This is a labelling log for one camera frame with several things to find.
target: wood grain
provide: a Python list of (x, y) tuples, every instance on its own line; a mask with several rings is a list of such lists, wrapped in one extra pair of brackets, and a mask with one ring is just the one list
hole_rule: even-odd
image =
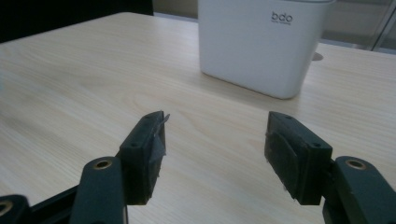
[(153, 198), (131, 223), (323, 223), (263, 156), (268, 111), (369, 161), (396, 189), (396, 57), (319, 45), (301, 93), (277, 100), (206, 76), (196, 23), (118, 14), (0, 45), (0, 195), (75, 186), (139, 119), (170, 113)]

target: bdo logo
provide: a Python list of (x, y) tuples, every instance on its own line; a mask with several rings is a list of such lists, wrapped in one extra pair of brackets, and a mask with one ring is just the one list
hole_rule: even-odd
[(290, 24), (293, 21), (293, 17), (291, 15), (286, 14), (286, 12), (283, 14), (277, 14), (273, 11), (273, 15), (271, 19), (273, 22), (280, 22), (286, 24)]

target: white plastic bin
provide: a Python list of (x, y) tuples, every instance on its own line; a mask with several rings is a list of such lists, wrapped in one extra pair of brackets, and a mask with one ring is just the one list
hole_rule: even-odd
[(304, 81), (334, 0), (199, 0), (202, 72), (276, 98)]

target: white container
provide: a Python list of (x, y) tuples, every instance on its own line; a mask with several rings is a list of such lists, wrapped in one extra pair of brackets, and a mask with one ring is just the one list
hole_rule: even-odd
[(287, 99), (295, 96), (334, 0), (199, 0), (202, 72)]

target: black mechanical arm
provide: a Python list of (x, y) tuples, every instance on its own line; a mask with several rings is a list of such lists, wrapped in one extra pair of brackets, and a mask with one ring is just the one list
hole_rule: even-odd
[[(78, 186), (29, 206), (21, 195), (0, 197), (0, 223), (128, 223), (126, 205), (146, 204), (165, 155), (164, 123), (143, 117), (116, 157), (89, 162)], [(270, 112), (264, 154), (301, 205), (319, 205), (327, 224), (396, 224), (396, 194), (367, 161), (331, 159), (332, 147), (298, 120)]]
[(353, 157), (333, 161), (332, 147), (291, 116), (270, 112), (264, 154), (299, 204), (325, 198), (325, 223), (396, 224), (396, 193), (375, 167)]
[(87, 163), (78, 186), (30, 206), (22, 195), (0, 197), (1, 224), (128, 223), (127, 205), (144, 205), (165, 155), (162, 111), (144, 116), (116, 157)]

